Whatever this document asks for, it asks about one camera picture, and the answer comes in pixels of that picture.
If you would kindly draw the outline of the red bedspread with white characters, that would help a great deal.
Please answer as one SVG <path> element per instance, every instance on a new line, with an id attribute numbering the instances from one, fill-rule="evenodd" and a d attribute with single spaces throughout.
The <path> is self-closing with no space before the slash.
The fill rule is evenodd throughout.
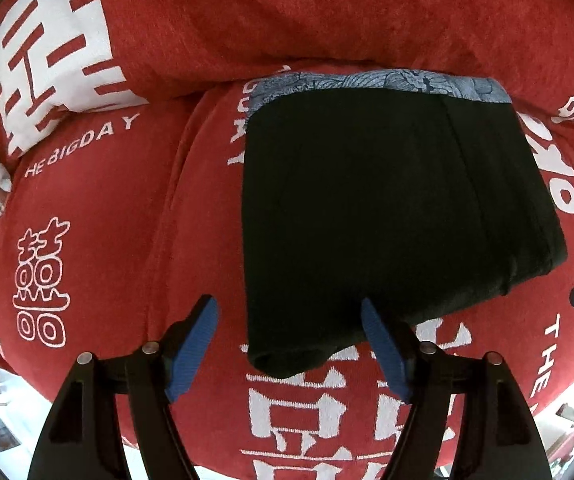
<path id="1" fill-rule="evenodd" d="M 241 225 L 257 83 L 371 70 L 410 68 L 288 65 L 186 96 L 77 113 L 6 162 L 0 366 L 54 402 L 79 354 L 126 356 L 210 295 L 217 329 L 191 388 L 170 408 L 191 462 L 237 479 L 381 477 L 411 407 L 389 389 L 366 335 L 287 378 L 250 364 Z M 574 383 L 574 140 L 508 96 L 555 205 L 566 260 L 504 296 L 399 322 L 451 356 L 500 353 L 534 417 Z M 451 397 L 436 466 L 453 464 L 464 400 Z"/>

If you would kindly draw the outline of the black pants with grey waistband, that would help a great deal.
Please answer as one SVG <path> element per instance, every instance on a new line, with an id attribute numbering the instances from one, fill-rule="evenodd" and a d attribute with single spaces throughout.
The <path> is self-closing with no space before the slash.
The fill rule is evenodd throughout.
<path id="1" fill-rule="evenodd" d="M 362 304 L 418 324 L 566 260 L 518 115 L 491 78 L 427 70 L 257 83 L 241 225 L 248 359 L 287 378 L 364 337 Z"/>

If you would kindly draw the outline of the red folded quilt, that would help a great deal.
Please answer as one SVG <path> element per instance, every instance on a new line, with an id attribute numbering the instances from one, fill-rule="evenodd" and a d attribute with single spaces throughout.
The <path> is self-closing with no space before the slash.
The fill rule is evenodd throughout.
<path id="1" fill-rule="evenodd" d="M 574 0 L 3 0 L 0 159 L 73 114 L 317 63 L 491 77 L 574 140 Z"/>

